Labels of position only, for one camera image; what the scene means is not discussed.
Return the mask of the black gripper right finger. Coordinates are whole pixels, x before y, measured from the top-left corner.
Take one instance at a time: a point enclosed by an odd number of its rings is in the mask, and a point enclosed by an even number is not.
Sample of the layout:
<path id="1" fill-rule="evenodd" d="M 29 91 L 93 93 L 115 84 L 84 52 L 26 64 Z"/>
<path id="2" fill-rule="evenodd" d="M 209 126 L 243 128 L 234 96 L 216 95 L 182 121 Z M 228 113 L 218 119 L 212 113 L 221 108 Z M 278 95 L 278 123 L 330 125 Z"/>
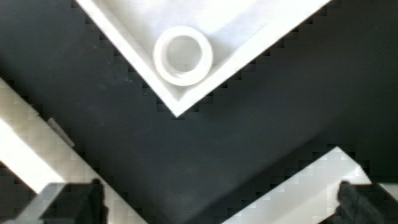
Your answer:
<path id="1" fill-rule="evenodd" d="M 342 181 L 330 224 L 398 224 L 398 200 L 378 184 Z"/>

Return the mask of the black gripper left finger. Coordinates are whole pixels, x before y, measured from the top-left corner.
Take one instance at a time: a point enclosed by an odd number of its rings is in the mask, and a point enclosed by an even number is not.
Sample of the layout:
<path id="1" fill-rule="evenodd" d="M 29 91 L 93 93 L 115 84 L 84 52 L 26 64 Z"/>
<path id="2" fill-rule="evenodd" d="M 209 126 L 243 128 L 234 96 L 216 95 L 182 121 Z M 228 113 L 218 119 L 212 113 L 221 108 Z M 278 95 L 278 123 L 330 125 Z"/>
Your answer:
<path id="1" fill-rule="evenodd" d="M 42 224 L 106 224 L 104 187 L 97 179 L 65 184 L 38 220 Z"/>

